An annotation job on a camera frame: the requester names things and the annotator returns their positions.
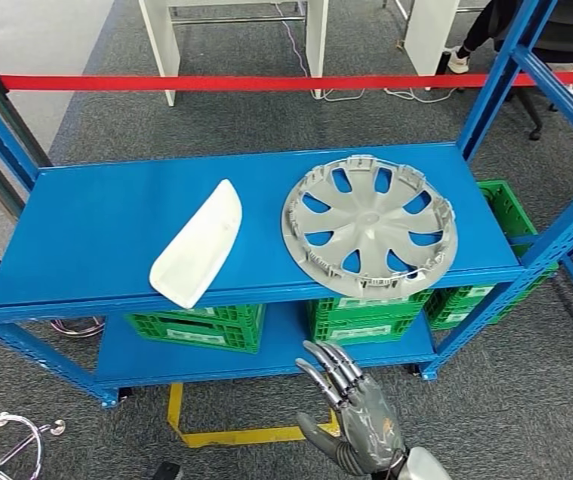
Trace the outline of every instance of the white sneaker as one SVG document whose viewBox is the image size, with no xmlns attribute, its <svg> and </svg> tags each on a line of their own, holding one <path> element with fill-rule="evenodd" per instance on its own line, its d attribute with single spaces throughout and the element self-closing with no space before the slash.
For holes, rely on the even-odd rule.
<svg viewBox="0 0 573 480">
<path fill-rule="evenodd" d="M 448 60 L 448 68 L 453 73 L 467 73 L 469 70 L 468 64 L 470 62 L 470 56 L 460 58 L 457 56 L 457 52 L 461 47 L 454 47 L 451 49 L 451 58 Z"/>
</svg>

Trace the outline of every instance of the table leg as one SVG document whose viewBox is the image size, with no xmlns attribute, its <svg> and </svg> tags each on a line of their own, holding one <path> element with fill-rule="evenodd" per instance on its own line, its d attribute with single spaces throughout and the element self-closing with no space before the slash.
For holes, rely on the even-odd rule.
<svg viewBox="0 0 573 480">
<path fill-rule="evenodd" d="M 460 0 L 414 2 L 404 38 L 404 49 L 417 75 L 435 75 L 459 3 Z"/>
<path fill-rule="evenodd" d="M 155 61 L 161 77 L 174 77 L 180 71 L 180 49 L 167 0 L 140 0 Z M 175 91 L 166 90 L 168 105 L 175 104 Z"/>
<path fill-rule="evenodd" d="M 311 77 L 324 73 L 324 52 L 326 49 L 326 24 L 328 0 L 309 0 L 306 8 L 306 54 Z M 321 90 L 315 90 L 315 98 L 321 99 Z"/>
</svg>

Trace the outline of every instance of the robot finger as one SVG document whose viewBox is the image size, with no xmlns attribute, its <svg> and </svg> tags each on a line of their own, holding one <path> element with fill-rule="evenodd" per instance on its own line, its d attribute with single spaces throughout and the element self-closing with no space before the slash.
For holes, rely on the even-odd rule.
<svg viewBox="0 0 573 480">
<path fill-rule="evenodd" d="M 326 400 L 334 410 L 337 410 L 339 406 L 343 402 L 342 397 L 340 397 L 337 392 L 337 390 L 326 383 L 326 381 L 324 380 L 324 377 L 322 377 L 321 374 L 315 370 L 315 367 L 313 367 L 312 365 L 306 362 L 306 360 L 303 358 L 298 358 L 295 360 L 295 365 L 300 367 L 300 369 L 301 369 L 302 371 L 307 373 L 309 377 L 312 378 L 312 380 L 321 390 L 321 393 L 323 393 L 324 396 L 326 397 Z"/>
<path fill-rule="evenodd" d="M 317 361 L 321 364 L 326 370 L 326 373 L 328 374 L 331 382 L 337 389 L 340 395 L 345 395 L 346 390 L 351 386 L 350 382 L 343 374 L 339 362 L 334 361 L 321 346 L 306 340 L 304 348 L 314 355 Z"/>
<path fill-rule="evenodd" d="M 339 368 L 350 386 L 354 386 L 357 382 L 357 376 L 346 361 L 334 350 L 331 345 L 326 342 L 318 342 L 318 346 L 331 359 L 336 368 Z"/>
<path fill-rule="evenodd" d="M 351 372 L 352 372 L 358 379 L 358 381 L 364 379 L 364 372 L 362 372 L 361 368 L 357 366 L 356 363 L 352 361 L 352 359 L 350 358 L 349 354 L 347 354 L 346 350 L 344 350 L 343 348 L 339 345 L 334 345 L 334 344 L 327 343 L 327 342 L 324 342 L 324 345 L 333 350 L 336 355 L 337 355 L 339 358 L 342 360 L 342 364 L 344 364 L 346 367 L 348 367 Z"/>
</svg>

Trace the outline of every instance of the robotic hand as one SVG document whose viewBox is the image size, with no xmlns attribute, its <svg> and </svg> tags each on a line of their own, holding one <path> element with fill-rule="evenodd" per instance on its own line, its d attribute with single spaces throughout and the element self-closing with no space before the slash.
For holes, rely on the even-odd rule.
<svg viewBox="0 0 573 480">
<path fill-rule="evenodd" d="M 326 370 L 331 384 L 306 360 L 295 363 L 321 389 L 337 416 L 340 437 L 318 427 L 309 415 L 297 414 L 304 436 L 351 475 L 371 474 L 377 480 L 451 480 L 424 448 L 408 450 L 399 422 L 381 389 L 364 375 L 343 348 L 306 341 L 304 348 Z"/>
</svg>

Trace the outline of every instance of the yellow floor tape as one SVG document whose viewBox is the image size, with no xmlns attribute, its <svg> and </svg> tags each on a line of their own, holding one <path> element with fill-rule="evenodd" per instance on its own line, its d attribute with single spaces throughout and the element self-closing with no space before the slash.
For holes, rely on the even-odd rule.
<svg viewBox="0 0 573 480">
<path fill-rule="evenodd" d="M 300 427 L 256 428 L 251 430 L 232 430 L 227 432 L 183 433 L 180 430 L 180 415 L 182 410 L 183 384 L 171 385 L 168 402 L 168 423 L 177 432 L 186 446 L 199 448 L 206 445 L 252 445 L 257 443 L 291 442 L 303 440 Z M 335 413 L 331 411 L 331 422 L 320 424 L 320 427 L 332 435 L 339 435 L 340 425 Z"/>
</svg>

